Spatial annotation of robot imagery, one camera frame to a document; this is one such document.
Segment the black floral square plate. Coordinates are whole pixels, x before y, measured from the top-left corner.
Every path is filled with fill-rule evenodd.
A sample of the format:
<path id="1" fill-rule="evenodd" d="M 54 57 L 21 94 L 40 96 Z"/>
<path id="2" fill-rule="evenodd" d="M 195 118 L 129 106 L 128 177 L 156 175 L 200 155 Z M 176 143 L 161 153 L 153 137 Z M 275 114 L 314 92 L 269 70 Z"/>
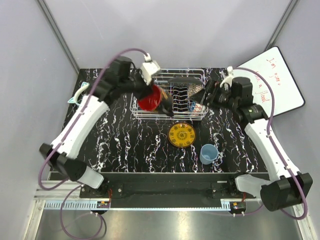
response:
<path id="1" fill-rule="evenodd" d="M 183 86 L 187 86 L 187 85 L 202 85 L 203 82 L 198 79 L 198 78 L 194 78 L 194 77 L 173 77 L 170 78 L 168 80 L 168 83 L 172 84 L 172 85 L 183 85 Z"/>

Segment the red interior mug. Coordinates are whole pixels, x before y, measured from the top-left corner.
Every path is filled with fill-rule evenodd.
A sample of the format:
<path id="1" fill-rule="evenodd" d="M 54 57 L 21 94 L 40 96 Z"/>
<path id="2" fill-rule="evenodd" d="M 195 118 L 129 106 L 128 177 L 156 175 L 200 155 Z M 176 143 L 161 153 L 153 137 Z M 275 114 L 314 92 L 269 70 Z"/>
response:
<path id="1" fill-rule="evenodd" d="M 147 112 L 173 117 L 172 95 L 157 85 L 153 85 L 152 90 L 153 93 L 151 95 L 137 101 L 139 107 Z"/>

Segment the yellow patterned plate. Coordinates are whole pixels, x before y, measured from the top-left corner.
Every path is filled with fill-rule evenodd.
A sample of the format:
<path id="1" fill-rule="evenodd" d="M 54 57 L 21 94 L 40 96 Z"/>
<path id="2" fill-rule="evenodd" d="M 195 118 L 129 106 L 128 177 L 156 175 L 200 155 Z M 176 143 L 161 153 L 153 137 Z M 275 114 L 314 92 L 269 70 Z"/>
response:
<path id="1" fill-rule="evenodd" d="M 196 131 L 189 123 L 177 122 L 169 128 L 167 138 L 173 146 L 187 148 L 195 142 Z"/>

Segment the blue triangle patterned bowl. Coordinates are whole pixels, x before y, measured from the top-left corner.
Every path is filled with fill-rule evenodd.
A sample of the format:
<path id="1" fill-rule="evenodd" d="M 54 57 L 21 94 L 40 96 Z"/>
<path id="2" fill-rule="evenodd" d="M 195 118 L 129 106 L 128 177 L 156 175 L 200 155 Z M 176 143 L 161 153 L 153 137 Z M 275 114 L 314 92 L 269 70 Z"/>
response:
<path id="1" fill-rule="evenodd" d="M 197 114 L 197 113 L 203 113 L 205 110 L 205 107 L 195 101 L 192 101 L 190 103 L 190 107 L 189 107 L 189 112 L 190 113 L 194 113 L 194 114 Z"/>

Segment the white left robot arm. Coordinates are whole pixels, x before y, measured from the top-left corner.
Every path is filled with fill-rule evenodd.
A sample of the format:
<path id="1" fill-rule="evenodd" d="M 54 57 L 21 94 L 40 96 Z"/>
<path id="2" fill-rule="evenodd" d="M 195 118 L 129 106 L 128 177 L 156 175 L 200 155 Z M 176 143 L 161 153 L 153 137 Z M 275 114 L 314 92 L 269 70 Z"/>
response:
<path id="1" fill-rule="evenodd" d="M 90 84 L 89 93 L 82 97 L 62 132 L 51 144 L 43 143 L 39 148 L 45 165 L 50 165 L 70 181 L 89 186 L 90 192 L 97 198 L 103 198 L 108 193 L 104 177 L 77 157 L 96 122 L 121 95 L 141 93 L 152 85 L 153 76 L 161 68 L 149 53 L 143 56 L 144 62 L 136 70 L 131 70 L 130 58 L 121 53 L 114 56 Z"/>

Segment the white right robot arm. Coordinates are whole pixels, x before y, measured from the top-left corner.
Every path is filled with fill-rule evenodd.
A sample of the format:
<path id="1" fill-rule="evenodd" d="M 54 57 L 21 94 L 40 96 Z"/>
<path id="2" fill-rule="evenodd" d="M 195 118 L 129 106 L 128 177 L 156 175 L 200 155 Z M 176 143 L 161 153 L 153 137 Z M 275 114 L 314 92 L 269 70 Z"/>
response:
<path id="1" fill-rule="evenodd" d="M 210 80 L 190 99 L 212 110 L 232 111 L 234 119 L 255 145 L 269 176 L 268 180 L 251 174 L 238 175 L 227 185 L 228 195 L 239 198 L 244 193 L 260 198 L 270 211 L 303 204 L 313 184 L 309 173 L 293 164 L 271 129 L 271 117 L 253 102 L 253 85 L 247 77 L 236 77 L 231 83 Z"/>

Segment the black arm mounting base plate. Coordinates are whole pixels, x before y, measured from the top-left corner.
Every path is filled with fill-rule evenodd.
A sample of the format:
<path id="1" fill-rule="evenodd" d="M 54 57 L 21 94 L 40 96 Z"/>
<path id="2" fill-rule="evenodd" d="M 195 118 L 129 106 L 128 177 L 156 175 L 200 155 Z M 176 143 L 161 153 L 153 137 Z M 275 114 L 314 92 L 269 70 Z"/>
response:
<path id="1" fill-rule="evenodd" d="M 120 209 L 222 208 L 221 200 L 251 195 L 236 189 L 236 173 L 103 173 L 98 189 L 84 186 L 80 198 L 111 198 Z"/>

